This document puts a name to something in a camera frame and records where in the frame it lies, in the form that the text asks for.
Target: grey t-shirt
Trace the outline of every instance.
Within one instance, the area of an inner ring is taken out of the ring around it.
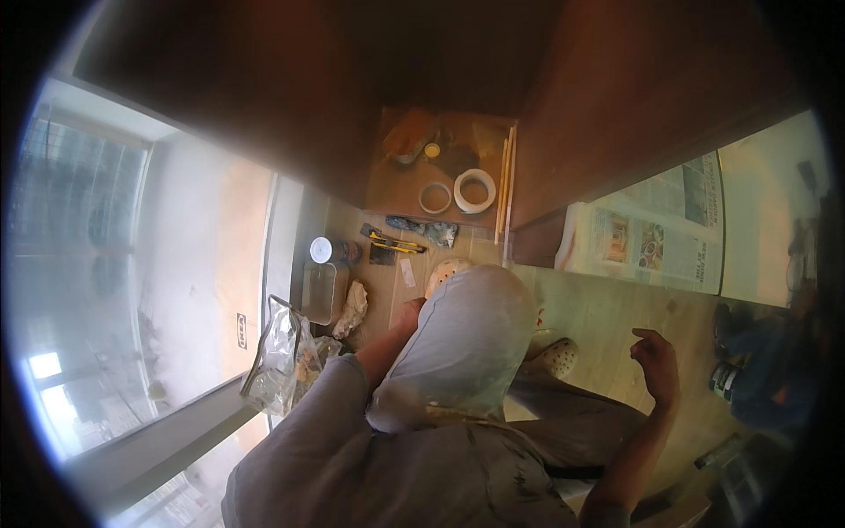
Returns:
[[[471,422],[374,432],[367,385],[353,355],[330,360],[232,471],[226,526],[578,526],[524,439]]]

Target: wooden shelf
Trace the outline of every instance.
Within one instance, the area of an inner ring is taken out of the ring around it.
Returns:
[[[381,142],[401,116],[402,110],[385,108],[373,157],[372,169],[367,187],[367,211],[384,215],[401,215],[411,218],[444,221],[465,226],[494,229],[496,223],[496,200],[487,210],[476,215],[467,215],[452,200],[450,207],[440,215],[430,215],[418,202],[420,189],[430,182],[442,182],[449,188],[455,185],[457,175],[451,176],[439,167],[423,160],[420,154],[413,163],[403,166],[388,159],[384,161]],[[502,169],[502,149],[508,130],[515,124],[506,117],[484,116],[470,112],[441,112],[440,136],[452,136],[452,146],[466,145],[479,154],[479,167],[487,172],[496,183]]]

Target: leg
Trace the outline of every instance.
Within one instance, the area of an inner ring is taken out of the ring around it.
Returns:
[[[417,332],[373,393],[370,424],[393,433],[455,415],[504,421],[504,395],[535,317],[531,294],[507,269],[451,276],[422,307]]]
[[[550,465],[607,465],[646,420],[633,407],[526,368],[516,374],[508,394],[539,418],[509,425],[530,438]],[[555,483],[564,498],[595,484]]]

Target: wooden cabinet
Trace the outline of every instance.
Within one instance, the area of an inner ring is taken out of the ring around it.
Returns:
[[[407,4],[113,3],[74,73],[383,212],[410,214],[373,176],[385,106],[518,119],[513,254],[536,265],[566,205],[806,107],[751,2]]]

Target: hand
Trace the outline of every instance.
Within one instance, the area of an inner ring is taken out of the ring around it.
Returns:
[[[672,343],[654,330],[634,328],[631,333],[642,338],[631,347],[631,358],[642,367],[655,407],[677,410],[681,391]]]
[[[395,328],[403,334],[411,335],[417,331],[417,321],[420,317],[420,310],[425,304],[425,297],[418,297],[408,302],[402,303],[399,307],[399,314]]]

